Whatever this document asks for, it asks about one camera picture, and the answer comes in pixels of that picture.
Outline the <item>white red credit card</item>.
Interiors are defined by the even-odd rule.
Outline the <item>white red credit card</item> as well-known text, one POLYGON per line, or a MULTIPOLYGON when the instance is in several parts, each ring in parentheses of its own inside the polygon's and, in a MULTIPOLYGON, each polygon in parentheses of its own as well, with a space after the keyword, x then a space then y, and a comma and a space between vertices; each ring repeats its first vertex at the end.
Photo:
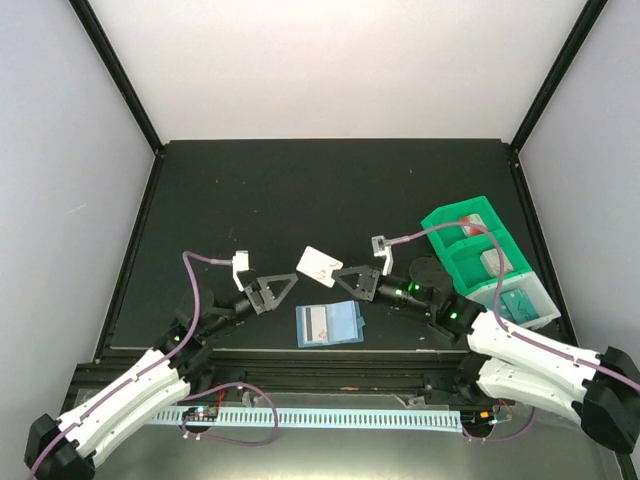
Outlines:
POLYGON ((311 246, 307 246, 296 266, 299 273, 332 288, 335 284, 333 272, 341 270, 343 263, 311 246))

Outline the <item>blue leather card holder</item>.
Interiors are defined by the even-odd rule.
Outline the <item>blue leather card holder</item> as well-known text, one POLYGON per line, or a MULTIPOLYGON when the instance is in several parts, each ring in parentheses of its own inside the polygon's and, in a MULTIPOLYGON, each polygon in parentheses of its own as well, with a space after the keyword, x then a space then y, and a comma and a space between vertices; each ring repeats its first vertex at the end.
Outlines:
POLYGON ((328 347, 340 344, 355 344, 364 341, 366 322, 356 301, 344 301, 333 304, 298 306, 296 313, 297 343, 299 348, 328 347), (302 309, 310 306, 326 308, 328 321, 328 340, 324 343, 306 343, 303 335, 302 309))

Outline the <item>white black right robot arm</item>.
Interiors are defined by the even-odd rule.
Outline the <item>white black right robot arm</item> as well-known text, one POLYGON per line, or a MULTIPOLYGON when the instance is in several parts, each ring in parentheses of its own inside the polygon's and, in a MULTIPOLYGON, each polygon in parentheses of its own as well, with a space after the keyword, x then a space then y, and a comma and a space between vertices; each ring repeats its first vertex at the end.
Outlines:
POLYGON ((639 369, 624 351, 568 345, 506 320, 458 294, 433 256, 412 262, 408 278, 363 265, 332 274, 354 298, 420 315, 443 340, 469 352, 452 383, 457 396, 514 400, 577 424, 601 446, 630 454, 639 439, 639 369))

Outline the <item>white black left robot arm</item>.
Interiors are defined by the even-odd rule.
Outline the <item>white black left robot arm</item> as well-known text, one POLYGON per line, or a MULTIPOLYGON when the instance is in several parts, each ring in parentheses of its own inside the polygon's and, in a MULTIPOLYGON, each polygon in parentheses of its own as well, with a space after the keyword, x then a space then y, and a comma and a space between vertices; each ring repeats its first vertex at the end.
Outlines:
POLYGON ((294 273, 243 285, 225 306, 202 308, 175 323, 132 367, 56 418, 44 414, 29 430, 24 462, 31 479, 92 479, 106 458, 165 408, 225 390, 215 385, 213 344, 251 317, 275 310, 297 282, 294 273))

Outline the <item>green divided storage bin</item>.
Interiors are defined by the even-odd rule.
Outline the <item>green divided storage bin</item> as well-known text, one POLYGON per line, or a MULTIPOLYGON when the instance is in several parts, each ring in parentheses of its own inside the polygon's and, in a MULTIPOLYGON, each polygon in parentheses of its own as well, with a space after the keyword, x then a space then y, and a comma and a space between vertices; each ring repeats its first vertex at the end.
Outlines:
POLYGON ((496 211, 484 196, 441 206, 422 221, 427 235, 452 277, 456 291, 491 309, 499 292, 499 314, 536 330, 561 313, 496 211))

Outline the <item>left controller circuit board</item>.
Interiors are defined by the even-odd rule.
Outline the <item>left controller circuit board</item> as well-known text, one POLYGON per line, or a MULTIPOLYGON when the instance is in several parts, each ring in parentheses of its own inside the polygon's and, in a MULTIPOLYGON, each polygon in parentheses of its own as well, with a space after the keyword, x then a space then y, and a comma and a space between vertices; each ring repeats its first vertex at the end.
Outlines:
POLYGON ((218 416, 218 408, 211 406, 193 406, 187 408, 182 419, 188 422, 214 422, 218 416))

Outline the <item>controller circuit board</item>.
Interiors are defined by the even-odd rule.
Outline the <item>controller circuit board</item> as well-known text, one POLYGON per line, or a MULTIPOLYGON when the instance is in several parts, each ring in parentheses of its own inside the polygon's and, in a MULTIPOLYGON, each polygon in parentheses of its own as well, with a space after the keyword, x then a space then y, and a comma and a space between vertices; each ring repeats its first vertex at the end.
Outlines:
POLYGON ((471 425, 496 425, 511 421, 513 414, 509 411, 501 410, 463 410, 460 412, 460 419, 463 424, 471 425))
POLYGON ((188 422, 214 422, 218 416, 218 408, 211 406, 193 406, 187 408, 182 419, 188 422))

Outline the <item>right controller circuit board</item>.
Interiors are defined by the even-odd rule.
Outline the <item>right controller circuit board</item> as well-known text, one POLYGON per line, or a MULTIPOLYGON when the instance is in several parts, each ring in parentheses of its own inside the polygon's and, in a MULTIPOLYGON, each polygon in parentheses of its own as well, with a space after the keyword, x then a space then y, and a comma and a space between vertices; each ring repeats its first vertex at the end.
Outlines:
POLYGON ((463 424, 471 425, 496 425, 511 421, 513 414, 509 411, 501 410, 463 410, 460 412, 460 419, 463 424))

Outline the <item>black aluminium front rail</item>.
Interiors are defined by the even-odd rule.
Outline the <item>black aluminium front rail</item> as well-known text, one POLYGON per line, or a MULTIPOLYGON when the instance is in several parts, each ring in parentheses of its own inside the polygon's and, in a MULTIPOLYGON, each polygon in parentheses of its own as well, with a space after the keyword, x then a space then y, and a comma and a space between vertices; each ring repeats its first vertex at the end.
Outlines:
POLYGON ((462 352, 360 350, 182 351, 170 360, 192 391, 241 381, 268 393, 393 394, 480 408, 493 403, 471 385, 462 352))

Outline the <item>black left side rail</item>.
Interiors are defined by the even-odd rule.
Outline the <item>black left side rail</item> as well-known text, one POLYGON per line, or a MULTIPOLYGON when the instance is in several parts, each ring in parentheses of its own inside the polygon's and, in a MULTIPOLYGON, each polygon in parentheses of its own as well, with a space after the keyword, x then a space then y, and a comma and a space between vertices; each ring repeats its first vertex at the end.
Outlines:
POLYGON ((91 360, 94 364, 99 364, 105 353, 110 350, 111 338, 117 326, 131 272, 134 267, 136 255, 139 250, 139 245, 153 203, 162 167, 164 165, 164 159, 165 150, 158 150, 154 156, 149 177, 143 191, 129 241, 127 243, 125 255, 116 279, 113 294, 111 296, 97 345, 94 350, 93 358, 91 360))

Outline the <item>black right side rail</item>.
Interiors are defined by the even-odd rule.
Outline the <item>black right side rail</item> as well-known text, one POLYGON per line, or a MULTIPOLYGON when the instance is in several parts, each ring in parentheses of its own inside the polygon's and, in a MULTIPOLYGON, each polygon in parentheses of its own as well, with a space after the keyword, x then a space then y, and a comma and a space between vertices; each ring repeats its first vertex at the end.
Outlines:
POLYGON ((511 170, 532 214, 543 280, 564 339, 639 358, 637 166, 584 155, 534 159, 511 148, 511 170))

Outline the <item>black rear left frame post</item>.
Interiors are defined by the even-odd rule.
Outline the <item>black rear left frame post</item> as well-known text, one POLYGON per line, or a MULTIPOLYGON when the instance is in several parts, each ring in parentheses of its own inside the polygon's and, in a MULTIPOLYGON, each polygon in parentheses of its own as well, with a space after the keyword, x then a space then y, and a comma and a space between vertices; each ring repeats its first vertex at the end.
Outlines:
POLYGON ((69 4, 108 71, 151 151, 155 155, 161 154, 164 151, 164 144, 154 128, 93 6, 87 0, 70 0, 69 4))

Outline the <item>black frame post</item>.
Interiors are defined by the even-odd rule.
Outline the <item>black frame post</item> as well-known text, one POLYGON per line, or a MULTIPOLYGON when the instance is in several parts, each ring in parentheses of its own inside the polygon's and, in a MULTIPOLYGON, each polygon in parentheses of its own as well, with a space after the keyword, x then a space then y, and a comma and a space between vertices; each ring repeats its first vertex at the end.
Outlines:
POLYGON ((87 0, 70 0, 69 4, 108 71, 151 151, 155 155, 161 154, 164 151, 164 144, 154 128, 93 6, 87 0))
POLYGON ((523 150, 607 3, 607 0, 585 2, 510 142, 510 148, 515 154, 520 154, 523 150))

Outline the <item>black rear right frame post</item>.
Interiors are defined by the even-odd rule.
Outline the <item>black rear right frame post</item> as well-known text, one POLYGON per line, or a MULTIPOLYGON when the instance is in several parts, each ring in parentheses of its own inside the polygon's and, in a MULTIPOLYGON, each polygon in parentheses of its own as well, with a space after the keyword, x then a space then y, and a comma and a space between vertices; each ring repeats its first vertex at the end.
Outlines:
POLYGON ((520 154, 523 150, 607 3, 607 0, 585 2, 510 142, 510 148, 515 154, 520 154))

